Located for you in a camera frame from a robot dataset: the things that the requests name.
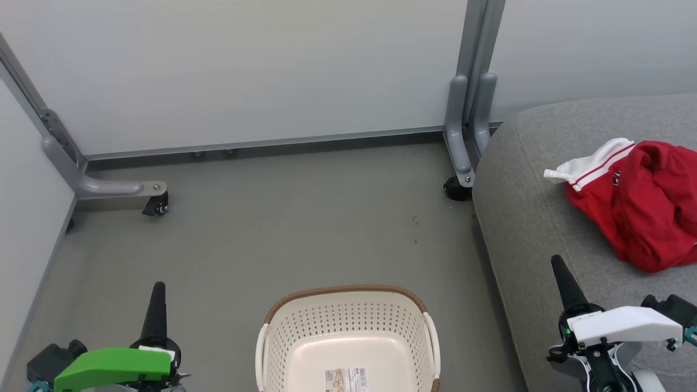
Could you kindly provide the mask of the black caster wheel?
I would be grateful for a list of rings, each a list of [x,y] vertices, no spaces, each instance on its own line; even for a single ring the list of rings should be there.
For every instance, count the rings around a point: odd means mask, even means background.
[[[472,188],[461,186],[457,176],[452,176],[443,184],[443,191],[448,199],[466,201],[472,197]]]
[[[144,206],[142,214],[145,216],[161,216],[169,211],[169,194],[163,193],[152,196]]]

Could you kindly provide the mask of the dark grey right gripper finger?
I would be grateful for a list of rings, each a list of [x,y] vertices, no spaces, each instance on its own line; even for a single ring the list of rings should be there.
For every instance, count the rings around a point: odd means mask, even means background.
[[[562,256],[551,256],[551,267],[564,311],[566,313],[589,313],[588,300]]]

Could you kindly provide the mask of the grey partition post with foot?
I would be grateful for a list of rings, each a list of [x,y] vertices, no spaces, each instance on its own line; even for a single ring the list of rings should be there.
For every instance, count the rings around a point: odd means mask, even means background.
[[[498,77],[490,71],[490,65],[506,2],[507,0],[486,0],[472,68],[473,76],[477,77],[477,85],[468,126],[479,157],[491,138],[490,116]]]
[[[444,120],[443,136],[450,154],[451,164],[461,186],[466,188],[472,188],[474,181],[474,168],[464,140],[466,94],[480,38],[485,4],[486,0],[467,0],[460,51],[458,52],[455,77],[450,82]]]
[[[73,142],[67,128],[40,96],[19,59],[0,33],[0,64],[28,103],[28,114],[42,134],[41,148],[78,199],[150,198],[166,204],[164,181],[104,180],[85,173],[88,161]]]

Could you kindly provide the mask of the grey fabric sofa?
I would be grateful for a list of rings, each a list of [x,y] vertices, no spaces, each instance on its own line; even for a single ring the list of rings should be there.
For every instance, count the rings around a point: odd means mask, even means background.
[[[538,106],[498,127],[478,164],[473,203],[529,392],[582,392],[545,359],[560,343],[563,306],[551,256],[561,255],[586,297],[607,310],[647,295],[697,305],[697,265],[643,273],[615,255],[562,185],[543,178],[605,142],[658,140],[697,151],[697,93],[600,97]]]

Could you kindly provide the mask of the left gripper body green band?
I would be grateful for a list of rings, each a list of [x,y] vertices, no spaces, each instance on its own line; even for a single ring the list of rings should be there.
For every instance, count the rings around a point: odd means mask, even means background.
[[[147,336],[129,347],[81,354],[54,379],[54,392],[124,387],[125,392],[172,392],[189,375],[179,370],[181,349],[166,336]]]

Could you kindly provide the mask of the red white jersey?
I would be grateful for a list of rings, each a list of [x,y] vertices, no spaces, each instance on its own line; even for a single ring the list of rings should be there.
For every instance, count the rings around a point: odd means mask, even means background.
[[[543,176],[565,184],[620,260],[647,273],[697,264],[697,151],[618,137]]]

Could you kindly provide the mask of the printed basket label sticker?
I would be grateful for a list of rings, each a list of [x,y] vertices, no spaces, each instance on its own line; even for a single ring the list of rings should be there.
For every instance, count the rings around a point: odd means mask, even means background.
[[[325,392],[369,392],[365,367],[335,368],[324,374]]]

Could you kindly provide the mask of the grey partition bottom rail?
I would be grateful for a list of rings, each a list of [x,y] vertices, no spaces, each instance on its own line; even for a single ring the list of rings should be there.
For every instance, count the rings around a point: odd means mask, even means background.
[[[145,158],[152,156],[165,156],[186,153],[207,153],[209,151],[224,151],[248,148],[266,148],[272,146],[285,146],[308,143],[337,142],[343,140],[369,139],[374,137],[410,136],[411,134],[423,134],[429,132],[443,132],[445,127],[409,127],[389,131],[349,132],[343,134],[331,134],[330,136],[291,137],[285,139],[262,140],[253,142],[224,143],[199,146],[185,146],[176,148],[147,149],[137,151],[124,151],[117,153],[87,154],[85,158],[89,162],[119,160],[129,158]]]

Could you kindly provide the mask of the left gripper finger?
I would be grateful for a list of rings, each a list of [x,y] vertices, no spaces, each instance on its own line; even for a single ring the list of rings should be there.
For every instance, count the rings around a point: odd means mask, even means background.
[[[162,340],[168,337],[167,329],[166,285],[156,282],[150,294],[140,338]]]

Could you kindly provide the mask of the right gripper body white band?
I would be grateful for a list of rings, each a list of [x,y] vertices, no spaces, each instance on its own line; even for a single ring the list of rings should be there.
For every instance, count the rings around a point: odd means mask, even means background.
[[[548,349],[557,372],[580,380],[584,392],[667,392],[651,370],[628,370],[645,342],[683,344],[683,328],[657,311],[622,306],[561,323],[562,344]]]

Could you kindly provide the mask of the cream perforated laundry basket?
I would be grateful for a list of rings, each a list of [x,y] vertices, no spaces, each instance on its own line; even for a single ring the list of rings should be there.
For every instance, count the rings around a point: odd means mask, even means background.
[[[326,370],[365,367],[369,392],[439,392],[441,350],[425,303],[390,285],[284,296],[255,348],[259,392],[325,392]]]

